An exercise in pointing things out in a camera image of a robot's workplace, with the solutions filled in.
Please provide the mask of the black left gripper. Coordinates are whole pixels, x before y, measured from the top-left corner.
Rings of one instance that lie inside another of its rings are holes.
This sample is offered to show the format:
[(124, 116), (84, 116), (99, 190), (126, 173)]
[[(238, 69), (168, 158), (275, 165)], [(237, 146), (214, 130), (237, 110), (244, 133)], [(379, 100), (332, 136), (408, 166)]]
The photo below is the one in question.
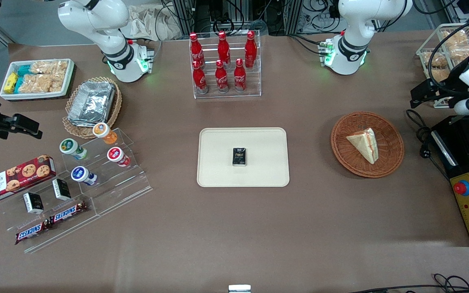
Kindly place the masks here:
[(459, 101), (469, 99), (469, 86), (458, 77), (448, 77), (433, 82), (426, 79), (418, 85), (418, 90), (410, 91), (410, 108), (415, 109), (428, 101), (435, 101), (435, 108), (453, 108)]

